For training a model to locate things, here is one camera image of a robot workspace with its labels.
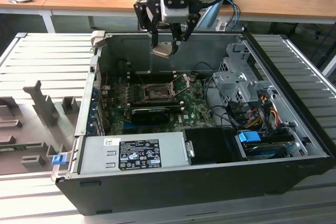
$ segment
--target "blue plastic clip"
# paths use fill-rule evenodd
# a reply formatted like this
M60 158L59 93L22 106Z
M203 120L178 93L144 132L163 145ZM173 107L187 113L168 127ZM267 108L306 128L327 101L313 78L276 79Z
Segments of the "blue plastic clip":
M238 134L240 142L260 142L260 136L256 131L243 131Z
M51 163L53 165L66 165L67 164L67 154L58 154L52 157Z

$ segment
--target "warning label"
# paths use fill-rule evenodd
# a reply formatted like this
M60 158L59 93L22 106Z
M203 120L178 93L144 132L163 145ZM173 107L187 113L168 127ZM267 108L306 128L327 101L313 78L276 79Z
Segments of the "warning label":
M120 170L161 167L158 139L120 142L119 153Z

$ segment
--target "floor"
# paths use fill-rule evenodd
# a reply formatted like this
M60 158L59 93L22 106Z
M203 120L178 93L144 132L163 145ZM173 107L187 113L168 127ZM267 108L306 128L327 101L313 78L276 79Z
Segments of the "floor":
M89 27L88 17L86 16L53 16L53 23L57 33L90 33L93 31ZM118 17L94 17L96 29L110 32L116 31L136 31L136 18ZM241 26L248 28L248 31L256 34L268 34L270 23L267 22L241 22ZM273 32L275 34L288 34L293 24L278 24ZM310 25L299 24L295 33L290 36L291 41L310 58L317 46L329 32L332 25ZM0 55L12 41L16 33L46 33L46 28L42 17L38 15L0 15ZM323 45L311 59L313 63L319 61L320 56L328 50L328 47L336 39L336 28L330 33Z

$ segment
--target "camera on robot arm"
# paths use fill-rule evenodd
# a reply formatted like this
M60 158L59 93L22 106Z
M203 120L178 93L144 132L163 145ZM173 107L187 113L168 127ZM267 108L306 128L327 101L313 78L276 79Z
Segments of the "camera on robot arm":
M153 54L169 58L188 41L201 18L201 10L223 0L137 0L134 4L141 29L151 37ZM170 29L171 43L159 43L159 29Z

